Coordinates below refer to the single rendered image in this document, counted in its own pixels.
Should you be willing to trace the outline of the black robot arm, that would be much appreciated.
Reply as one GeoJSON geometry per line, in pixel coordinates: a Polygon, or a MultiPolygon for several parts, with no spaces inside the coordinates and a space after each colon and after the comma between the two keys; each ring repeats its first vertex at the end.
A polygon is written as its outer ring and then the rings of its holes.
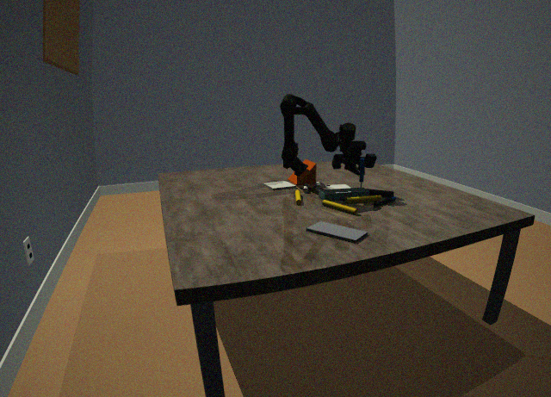
{"type": "Polygon", "coordinates": [[[303,173],[308,164],[304,164],[297,157],[299,143],[294,142],[294,115],[307,116],[315,130],[319,133],[321,143],[327,152],[335,152],[337,146],[340,146],[340,152],[342,152],[344,147],[348,146],[347,154],[349,156],[350,152],[359,152],[361,154],[361,150],[365,150],[367,147],[365,140],[352,141],[355,138],[356,131],[354,124],[345,123],[340,125],[340,131],[333,133],[319,117],[314,106],[300,97],[292,94],[285,95],[281,103],[281,111],[284,116],[283,167],[286,169],[291,168],[297,176],[303,173]],[[296,107],[296,104],[300,105],[300,107],[296,107]]]}

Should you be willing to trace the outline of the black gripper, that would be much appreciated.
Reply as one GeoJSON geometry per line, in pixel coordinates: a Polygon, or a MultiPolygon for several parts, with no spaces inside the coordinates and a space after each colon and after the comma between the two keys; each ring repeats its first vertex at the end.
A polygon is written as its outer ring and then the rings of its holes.
{"type": "Polygon", "coordinates": [[[361,158],[364,158],[364,167],[372,168],[374,167],[375,161],[377,159],[375,154],[366,154],[365,157],[360,157],[359,152],[350,152],[350,155],[347,154],[348,146],[345,146],[343,149],[343,154],[336,154],[332,160],[332,167],[334,169],[340,169],[341,164],[344,164],[344,169],[350,171],[358,176],[360,176],[360,163],[361,158]],[[356,168],[356,164],[358,168],[356,168]]]}

